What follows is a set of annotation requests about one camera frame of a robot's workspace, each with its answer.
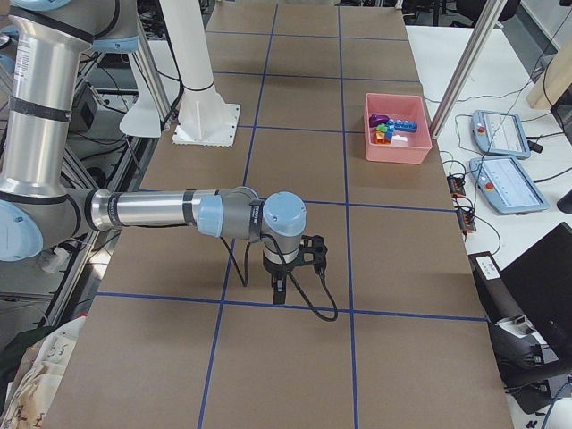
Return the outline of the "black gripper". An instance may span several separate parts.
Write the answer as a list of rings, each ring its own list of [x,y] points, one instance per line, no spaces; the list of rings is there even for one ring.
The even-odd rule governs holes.
[[[275,263],[266,255],[263,255],[263,266],[271,275],[271,284],[273,289],[273,304],[284,305],[286,300],[286,284],[288,274],[295,268],[295,262]]]

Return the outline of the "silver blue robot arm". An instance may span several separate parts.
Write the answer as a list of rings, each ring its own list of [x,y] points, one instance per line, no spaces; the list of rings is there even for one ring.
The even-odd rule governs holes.
[[[262,242],[273,302],[283,303],[292,270],[304,262],[306,208],[297,195],[261,200],[247,187],[113,193],[66,189],[60,181],[80,55],[135,52],[136,3],[14,1],[10,17],[19,41],[1,171],[1,258],[33,257],[89,231],[185,224]]]

